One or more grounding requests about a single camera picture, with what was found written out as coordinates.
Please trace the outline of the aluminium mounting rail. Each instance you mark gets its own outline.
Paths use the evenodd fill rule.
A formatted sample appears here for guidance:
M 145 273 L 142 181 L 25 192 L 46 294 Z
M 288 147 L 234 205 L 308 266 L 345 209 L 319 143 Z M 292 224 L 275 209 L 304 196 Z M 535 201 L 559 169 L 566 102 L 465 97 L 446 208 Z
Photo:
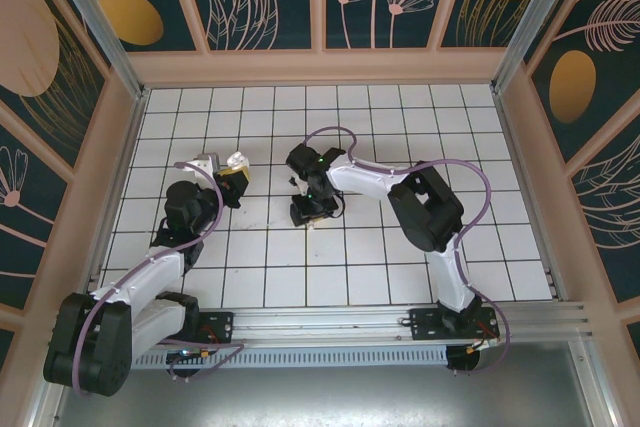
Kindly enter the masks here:
M 232 312 L 231 342 L 251 347 L 312 347 L 387 345 L 411 341 L 469 344 L 475 340 L 414 340 L 404 320 L 409 311 L 433 305 L 374 307 L 240 308 L 232 311 L 190 308 L 179 315 L 179 304 L 156 300 L 132 321 L 133 338 L 178 333 L 177 322 L 199 312 Z M 499 339 L 513 342 L 574 341 L 589 338 L 593 329 L 584 306 L 576 302 L 500 302 L 495 310 Z

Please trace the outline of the aluminium side rail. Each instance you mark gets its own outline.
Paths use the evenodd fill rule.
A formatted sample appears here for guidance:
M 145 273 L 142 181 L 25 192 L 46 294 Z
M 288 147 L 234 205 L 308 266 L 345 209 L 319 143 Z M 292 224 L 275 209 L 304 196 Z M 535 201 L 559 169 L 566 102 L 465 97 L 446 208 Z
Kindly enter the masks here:
M 75 292 L 84 294 L 87 288 L 95 283 L 94 277 L 102 271 L 102 262 L 108 249 L 113 225 L 119 214 L 119 205 L 128 177 L 129 164 L 134 155 L 149 96 L 150 90 L 144 88 L 132 105 L 132 112 L 124 131 L 122 144 L 115 157 L 115 166 L 112 168 L 112 175 L 103 197 L 94 236 L 89 245 L 82 273 L 76 282 Z
M 525 168 L 524 159 L 521 153 L 521 149 L 518 145 L 517 139 L 514 136 L 515 131 L 511 126 L 508 113 L 504 102 L 500 96 L 493 95 L 495 107 L 500 120 L 505 141 L 511 155 L 511 161 L 514 167 L 515 175 L 518 180 L 521 195 L 523 197 L 525 210 L 527 212 L 533 236 L 540 254 L 540 261 L 547 278 L 551 298 L 554 301 L 559 301 L 559 291 L 556 284 L 556 277 L 554 273 L 554 259 L 550 254 L 549 247 L 547 245 L 546 233 L 543 229 L 543 225 L 540 221 L 540 212 L 534 197 L 534 192 L 529 182 L 528 173 Z

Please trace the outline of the aluminium corner post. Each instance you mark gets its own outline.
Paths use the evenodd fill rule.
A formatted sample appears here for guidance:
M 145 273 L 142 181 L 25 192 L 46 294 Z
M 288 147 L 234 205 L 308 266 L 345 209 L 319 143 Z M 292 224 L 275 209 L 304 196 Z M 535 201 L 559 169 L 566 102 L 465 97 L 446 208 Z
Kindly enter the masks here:
M 116 73 L 120 76 L 127 91 L 135 100 L 140 100 L 143 94 L 141 84 L 127 53 L 120 40 L 115 35 L 106 16 L 104 15 L 98 0 L 73 0 L 74 5 L 84 15 L 89 29 L 94 33 L 96 40 L 108 57 Z
M 520 67 L 525 54 L 558 0 L 531 0 L 508 44 L 492 80 L 492 93 L 500 96 Z

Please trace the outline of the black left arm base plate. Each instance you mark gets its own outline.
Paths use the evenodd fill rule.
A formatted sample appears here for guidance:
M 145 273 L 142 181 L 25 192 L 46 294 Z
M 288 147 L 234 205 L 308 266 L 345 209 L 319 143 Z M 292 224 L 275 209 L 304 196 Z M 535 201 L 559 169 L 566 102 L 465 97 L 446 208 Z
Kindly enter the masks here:
M 181 343 L 198 344 L 228 344 L 232 340 L 234 328 L 234 314 L 232 312 L 199 312 L 188 314 L 182 329 L 168 339 Z

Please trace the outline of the grey metal sheet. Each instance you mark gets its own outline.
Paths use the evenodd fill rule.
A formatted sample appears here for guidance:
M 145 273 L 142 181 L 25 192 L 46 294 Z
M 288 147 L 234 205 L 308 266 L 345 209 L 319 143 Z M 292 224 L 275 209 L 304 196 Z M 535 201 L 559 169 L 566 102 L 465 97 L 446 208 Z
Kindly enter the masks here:
M 585 342 L 524 343 L 494 370 L 223 369 L 190 384 L 133 372 L 112 397 L 48 387 L 28 427 L 624 427 Z

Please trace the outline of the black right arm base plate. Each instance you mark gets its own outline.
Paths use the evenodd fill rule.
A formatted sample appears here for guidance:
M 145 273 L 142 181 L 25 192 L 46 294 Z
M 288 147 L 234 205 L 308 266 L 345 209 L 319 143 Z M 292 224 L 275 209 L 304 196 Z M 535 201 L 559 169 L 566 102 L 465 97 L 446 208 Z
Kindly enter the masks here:
M 460 313 L 445 308 L 416 308 L 404 320 L 414 340 L 482 340 L 501 337 L 496 312 L 481 306 Z

